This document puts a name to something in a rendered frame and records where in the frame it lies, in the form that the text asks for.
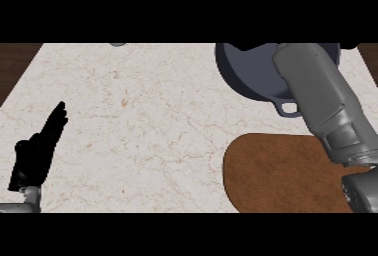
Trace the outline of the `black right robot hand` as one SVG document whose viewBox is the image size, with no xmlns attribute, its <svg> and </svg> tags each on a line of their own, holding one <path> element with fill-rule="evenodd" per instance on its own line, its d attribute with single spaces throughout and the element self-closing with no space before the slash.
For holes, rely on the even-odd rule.
<svg viewBox="0 0 378 256">
<path fill-rule="evenodd" d="M 236 49 L 239 49 L 241 51 L 248 51 L 257 47 L 260 47 L 261 45 L 264 45 L 266 43 L 242 43 L 242 42 L 230 42 L 229 43 Z M 355 49 L 360 43 L 356 42 L 349 42 L 349 43 L 338 43 L 340 44 L 340 48 L 346 49 L 346 50 L 352 50 Z"/>
</svg>

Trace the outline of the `brown wooden cutting board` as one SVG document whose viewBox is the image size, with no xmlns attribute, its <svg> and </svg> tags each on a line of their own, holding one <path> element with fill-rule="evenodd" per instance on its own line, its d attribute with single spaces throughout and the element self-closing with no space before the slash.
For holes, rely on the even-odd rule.
<svg viewBox="0 0 378 256">
<path fill-rule="evenodd" d="M 313 136 L 250 133 L 225 153 L 225 190 L 242 213 L 347 213 L 341 177 L 366 170 L 334 164 Z"/>
</svg>

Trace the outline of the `dark grey pot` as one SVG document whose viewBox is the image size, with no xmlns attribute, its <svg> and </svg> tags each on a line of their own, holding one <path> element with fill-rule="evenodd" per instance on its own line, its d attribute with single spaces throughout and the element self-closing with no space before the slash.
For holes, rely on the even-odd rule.
<svg viewBox="0 0 378 256">
<path fill-rule="evenodd" d="M 216 62 L 235 92 L 270 102 L 282 117 L 322 123 L 346 108 L 337 85 L 338 43 L 294 43 L 288 49 L 266 43 L 248 51 L 217 43 Z"/>
</svg>

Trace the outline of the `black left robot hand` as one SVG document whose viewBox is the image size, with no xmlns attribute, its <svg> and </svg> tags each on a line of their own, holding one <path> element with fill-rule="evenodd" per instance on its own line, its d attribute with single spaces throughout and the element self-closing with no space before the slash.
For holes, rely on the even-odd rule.
<svg viewBox="0 0 378 256">
<path fill-rule="evenodd" d="M 16 161 L 8 189 L 18 192 L 28 186 L 40 187 L 46 181 L 55 148 L 68 123 L 65 103 L 59 102 L 43 129 L 15 145 Z"/>
</svg>

